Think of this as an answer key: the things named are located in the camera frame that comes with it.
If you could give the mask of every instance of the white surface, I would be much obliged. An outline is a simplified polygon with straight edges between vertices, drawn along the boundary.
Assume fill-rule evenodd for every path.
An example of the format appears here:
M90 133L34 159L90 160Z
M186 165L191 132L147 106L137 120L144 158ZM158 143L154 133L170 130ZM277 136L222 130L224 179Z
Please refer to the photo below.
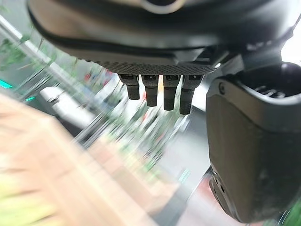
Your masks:
M59 87L46 87L40 94L46 101L58 98L58 103L54 104L52 108L62 119L81 129L86 128L96 117L90 111L81 107L78 102Z

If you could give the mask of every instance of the green light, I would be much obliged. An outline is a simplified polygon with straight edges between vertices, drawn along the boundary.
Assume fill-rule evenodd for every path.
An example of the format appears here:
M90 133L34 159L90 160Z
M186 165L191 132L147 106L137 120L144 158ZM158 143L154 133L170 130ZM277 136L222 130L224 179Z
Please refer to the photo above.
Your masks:
M0 86L5 88L5 89L9 89L12 88L12 85L9 85L8 83L6 83L5 81L0 80Z
M26 101L31 101L31 100L34 100L34 99L35 99L35 97L30 97L30 98L26 99Z

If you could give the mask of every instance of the green leaves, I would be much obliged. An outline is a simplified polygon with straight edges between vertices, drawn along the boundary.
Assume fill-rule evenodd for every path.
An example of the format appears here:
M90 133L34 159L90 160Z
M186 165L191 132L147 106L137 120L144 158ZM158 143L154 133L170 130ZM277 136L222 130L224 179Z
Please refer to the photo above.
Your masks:
M23 44L24 42L30 40L30 35L29 34L25 34L22 36L22 38L20 39L20 44Z
M8 39L3 40L0 46L0 71L6 70L10 65L21 63L26 55Z

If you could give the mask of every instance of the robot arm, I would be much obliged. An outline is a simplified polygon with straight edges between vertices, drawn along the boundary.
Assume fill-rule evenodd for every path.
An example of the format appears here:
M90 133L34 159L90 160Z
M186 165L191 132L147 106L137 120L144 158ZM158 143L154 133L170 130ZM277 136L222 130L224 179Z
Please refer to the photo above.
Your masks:
M277 216L301 192L301 68L281 61L300 0L28 0L37 30L51 43L118 73L129 98L180 113L194 89L206 101L210 187L237 221Z

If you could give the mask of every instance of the black plastic housing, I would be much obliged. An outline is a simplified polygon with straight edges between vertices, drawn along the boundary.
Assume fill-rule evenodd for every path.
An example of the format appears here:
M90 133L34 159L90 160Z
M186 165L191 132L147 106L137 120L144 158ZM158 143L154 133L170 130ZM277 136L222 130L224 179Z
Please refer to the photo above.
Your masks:
M295 64L213 81L206 101L210 187L239 222L276 217L299 198L300 113L301 68Z
M209 73L206 47L283 38L299 13L299 0L186 2L167 15L128 0L28 0L28 8L37 30L68 54L115 73L154 75Z

